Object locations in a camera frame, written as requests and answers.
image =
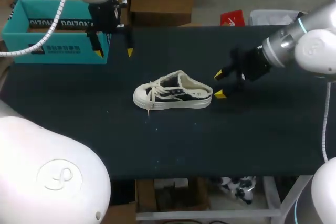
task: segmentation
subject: black and white object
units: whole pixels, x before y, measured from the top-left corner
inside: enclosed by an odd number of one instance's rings
[[[176,71],[159,80],[143,84],[134,92],[133,101],[140,108],[166,110],[171,108],[203,109],[211,103],[213,89]]]
[[[222,177],[219,187],[224,193],[230,194],[232,197],[240,199],[250,205],[252,204],[253,189],[256,186],[256,182],[256,177]]]

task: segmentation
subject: shoe tongue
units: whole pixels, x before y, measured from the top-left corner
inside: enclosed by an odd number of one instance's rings
[[[164,88],[179,87],[180,85],[178,83],[178,76],[174,76],[167,80],[161,81],[160,85]]]

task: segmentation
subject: dark tablecloth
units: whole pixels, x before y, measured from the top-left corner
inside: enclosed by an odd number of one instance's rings
[[[314,174],[323,164],[326,82],[295,64],[202,110],[148,117],[132,101],[138,85],[176,70],[216,89],[213,76],[233,47],[258,46],[278,28],[136,29],[132,58],[115,36],[107,65],[14,65],[1,98],[33,122],[92,148],[114,179]],[[333,92],[330,157],[336,156]]]

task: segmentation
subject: canvas shoe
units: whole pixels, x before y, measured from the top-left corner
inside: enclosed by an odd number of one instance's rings
[[[148,111],[171,108],[202,109],[211,103],[213,89],[176,71],[159,80],[139,86],[134,103]]]

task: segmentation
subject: metal frame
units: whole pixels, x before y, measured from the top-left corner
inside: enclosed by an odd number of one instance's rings
[[[230,219],[230,218],[263,218],[271,217],[271,224],[284,224],[285,218],[300,196],[312,176],[300,176],[290,192],[281,203],[273,177],[264,177],[264,189],[268,209],[257,210],[217,210],[217,211],[186,211],[186,212],[146,212],[138,213],[137,221],[148,220],[183,220],[183,219]]]

